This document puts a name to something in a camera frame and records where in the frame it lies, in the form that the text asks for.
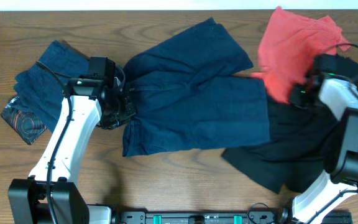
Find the navy blue shorts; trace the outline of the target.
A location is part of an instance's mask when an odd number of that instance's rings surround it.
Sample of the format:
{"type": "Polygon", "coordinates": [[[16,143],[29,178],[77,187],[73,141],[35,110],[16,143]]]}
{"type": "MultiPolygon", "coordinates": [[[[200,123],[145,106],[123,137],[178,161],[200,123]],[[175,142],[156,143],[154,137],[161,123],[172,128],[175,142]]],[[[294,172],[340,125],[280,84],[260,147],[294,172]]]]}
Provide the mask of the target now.
{"type": "Polygon", "coordinates": [[[124,130],[123,156],[268,142],[264,83],[237,76],[252,66],[213,19],[131,58],[124,72],[137,113],[124,130]]]}

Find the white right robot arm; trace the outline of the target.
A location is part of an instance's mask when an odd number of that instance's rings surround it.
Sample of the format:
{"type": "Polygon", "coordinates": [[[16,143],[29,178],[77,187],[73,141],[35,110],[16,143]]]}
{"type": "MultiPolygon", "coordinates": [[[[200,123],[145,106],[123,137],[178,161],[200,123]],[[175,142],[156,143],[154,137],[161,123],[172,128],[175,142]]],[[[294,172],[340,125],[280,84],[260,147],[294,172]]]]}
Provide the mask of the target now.
{"type": "Polygon", "coordinates": [[[318,99],[337,119],[338,136],[324,158],[324,170],[290,206],[279,223],[322,223],[341,202],[358,194],[358,91],[350,78],[322,72],[318,99]]]}

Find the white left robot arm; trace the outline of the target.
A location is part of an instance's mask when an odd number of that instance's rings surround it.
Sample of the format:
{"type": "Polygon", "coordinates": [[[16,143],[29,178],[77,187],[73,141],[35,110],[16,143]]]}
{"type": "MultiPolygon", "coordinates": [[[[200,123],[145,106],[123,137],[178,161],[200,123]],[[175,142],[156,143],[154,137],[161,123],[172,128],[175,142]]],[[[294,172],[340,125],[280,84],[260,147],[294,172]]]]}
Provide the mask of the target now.
{"type": "Polygon", "coordinates": [[[71,78],[63,92],[57,126],[26,179],[13,179],[8,199],[14,223],[115,223],[108,205],[88,205],[78,176],[95,128],[126,124],[135,108],[124,92],[126,75],[115,64],[71,78]]]}

